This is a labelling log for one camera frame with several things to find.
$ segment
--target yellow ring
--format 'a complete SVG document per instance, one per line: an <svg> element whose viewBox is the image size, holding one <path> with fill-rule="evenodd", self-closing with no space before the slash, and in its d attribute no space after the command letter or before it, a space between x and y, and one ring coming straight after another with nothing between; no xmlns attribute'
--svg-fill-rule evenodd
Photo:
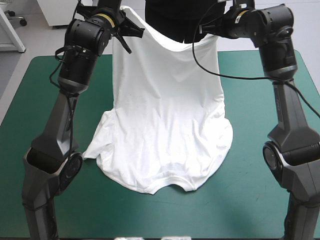
<svg viewBox="0 0 320 240"><path fill-rule="evenodd" d="M100 16L100 17L103 17L103 18L107 19L113 28L116 26L116 25L115 25L115 22L111 19L111 17L109 17L109 16L106 15L106 14L98 13L98 14L96 14L95 16Z"/></svg>

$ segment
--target black chair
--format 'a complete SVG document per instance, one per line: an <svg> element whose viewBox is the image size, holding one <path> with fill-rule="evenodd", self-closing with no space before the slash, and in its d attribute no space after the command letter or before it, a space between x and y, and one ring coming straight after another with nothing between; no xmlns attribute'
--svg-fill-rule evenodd
<svg viewBox="0 0 320 240"><path fill-rule="evenodd" d="M23 16L16 16L16 13L14 11L7 10L4 12L5 15L7 15L8 20L15 20L20 19L20 25L26 26L27 21Z"/></svg>

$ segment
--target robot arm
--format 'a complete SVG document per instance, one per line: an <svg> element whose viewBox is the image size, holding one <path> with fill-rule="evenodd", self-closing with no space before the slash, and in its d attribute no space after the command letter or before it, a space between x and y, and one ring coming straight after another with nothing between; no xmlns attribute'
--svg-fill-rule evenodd
<svg viewBox="0 0 320 240"><path fill-rule="evenodd" d="M273 83L277 126L263 147L264 159L290 192L284 239L312 240L320 209L320 136L308 126L294 85L298 67L291 35L294 16L284 4L255 9L253 0L233 0L223 18L200 31L224 38L249 38L259 48L264 75Z"/></svg>
<svg viewBox="0 0 320 240"><path fill-rule="evenodd" d="M65 33L59 95L43 133L23 158L22 204L32 240L58 239L54 197L63 193L79 172L83 157L76 152L73 116L79 95L90 83L97 59L111 37L131 53L123 36L142 37L143 29L120 11L121 0L100 0L98 7L78 6L86 20L73 19Z"/></svg>

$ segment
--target black cloth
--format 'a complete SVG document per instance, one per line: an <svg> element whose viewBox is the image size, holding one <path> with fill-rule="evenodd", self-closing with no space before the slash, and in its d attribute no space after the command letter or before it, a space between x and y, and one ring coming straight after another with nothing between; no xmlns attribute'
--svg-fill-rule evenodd
<svg viewBox="0 0 320 240"><path fill-rule="evenodd" d="M168 38L189 44L193 41L200 18L213 3L212 0L146 0L145 21ZM221 17L225 12L225 6L225 2L214 6L202 23ZM205 36L197 31L195 42L199 42Z"/></svg>

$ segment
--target white cabinet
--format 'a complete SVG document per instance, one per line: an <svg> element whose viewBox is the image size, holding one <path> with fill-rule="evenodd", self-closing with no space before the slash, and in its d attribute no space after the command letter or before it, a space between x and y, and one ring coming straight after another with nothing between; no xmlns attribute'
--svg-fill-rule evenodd
<svg viewBox="0 0 320 240"><path fill-rule="evenodd" d="M78 0L37 0L49 26L68 25L72 20ZM92 6L93 0L82 0L86 6Z"/></svg>

